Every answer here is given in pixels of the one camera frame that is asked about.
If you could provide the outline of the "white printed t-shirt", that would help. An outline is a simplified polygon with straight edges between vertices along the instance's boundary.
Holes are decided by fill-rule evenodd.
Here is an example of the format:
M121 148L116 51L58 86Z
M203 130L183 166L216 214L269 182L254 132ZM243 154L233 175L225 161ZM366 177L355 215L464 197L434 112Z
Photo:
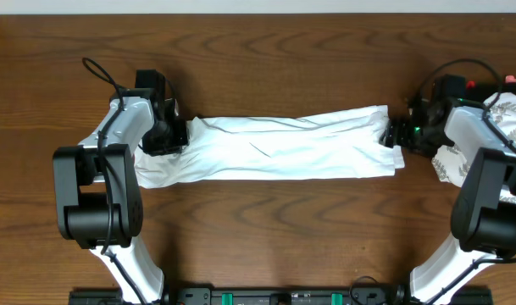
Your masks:
M200 180L312 180L393 176L400 147L380 145L388 108L368 106L291 119L216 117L188 122L182 152L135 152L136 177L147 189Z

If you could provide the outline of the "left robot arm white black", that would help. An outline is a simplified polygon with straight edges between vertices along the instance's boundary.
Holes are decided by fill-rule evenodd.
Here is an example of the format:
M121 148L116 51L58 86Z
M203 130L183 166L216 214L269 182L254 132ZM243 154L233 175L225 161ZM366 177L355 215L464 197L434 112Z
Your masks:
M121 289L82 297L83 303L159 304L164 274L140 236L143 204L134 157L180 153L189 140L169 81L155 69L136 73L132 88L117 86L109 111L78 145L53 154L58 229L98 257Z

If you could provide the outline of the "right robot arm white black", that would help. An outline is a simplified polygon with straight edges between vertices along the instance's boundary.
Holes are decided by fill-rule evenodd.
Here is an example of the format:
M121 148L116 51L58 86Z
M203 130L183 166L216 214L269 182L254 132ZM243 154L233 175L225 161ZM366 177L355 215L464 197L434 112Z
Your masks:
M493 265L516 263L516 145L491 120L488 105L468 98L472 90L462 76L436 78L430 99L417 95L410 115L391 119L380 137L385 147L426 157L457 147L470 163L449 236L407 284L390 289L389 304L491 304L490 289L468 282Z

